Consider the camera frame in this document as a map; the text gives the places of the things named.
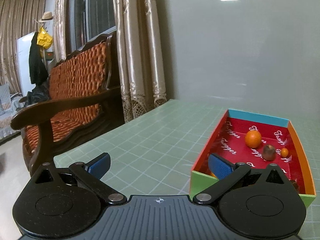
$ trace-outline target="small orange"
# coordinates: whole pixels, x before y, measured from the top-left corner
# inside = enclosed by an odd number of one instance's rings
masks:
[[[287,148],[282,148],[280,151],[282,158],[286,158],[289,155],[289,151]]]
[[[261,144],[261,134],[257,130],[247,132],[244,137],[245,144],[250,148],[257,148]]]

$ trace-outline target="black bag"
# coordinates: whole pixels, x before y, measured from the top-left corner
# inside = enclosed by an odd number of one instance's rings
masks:
[[[49,91],[44,85],[36,86],[31,92],[28,92],[27,101],[24,106],[29,106],[50,99]]]

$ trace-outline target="wooden armrest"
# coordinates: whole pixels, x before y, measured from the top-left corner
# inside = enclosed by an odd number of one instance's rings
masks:
[[[20,98],[19,103],[24,103],[28,100],[28,97]]]
[[[59,112],[74,108],[92,106],[104,101],[107,98],[120,94],[120,86],[116,86],[106,89],[96,95],[67,98],[62,100],[49,100],[36,103],[19,111],[11,120],[11,128],[14,130],[20,130],[22,127],[28,125],[38,125],[50,120]]]
[[[14,99],[15,97],[22,97],[22,93],[15,93],[15,94],[13,94],[13,95],[11,95],[10,96],[10,99],[12,100],[12,99]]]

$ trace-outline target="green cutting mat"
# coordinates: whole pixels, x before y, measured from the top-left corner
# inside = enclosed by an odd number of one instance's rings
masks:
[[[190,169],[225,110],[210,104],[170,100],[56,156],[54,162],[57,167],[68,167],[75,161],[88,162],[108,152],[111,168],[101,180],[127,197],[131,194],[188,194]],[[320,121],[277,116],[291,120],[308,157],[317,194],[320,194]],[[320,197],[309,206],[300,236],[320,239]]]

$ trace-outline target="white door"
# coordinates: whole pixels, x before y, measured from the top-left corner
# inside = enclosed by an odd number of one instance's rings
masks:
[[[28,91],[31,92],[31,90],[36,86],[35,84],[31,84],[29,73],[29,53],[31,41],[34,35],[35,33],[32,32],[20,39],[17,39],[18,69],[23,96],[26,96]]]

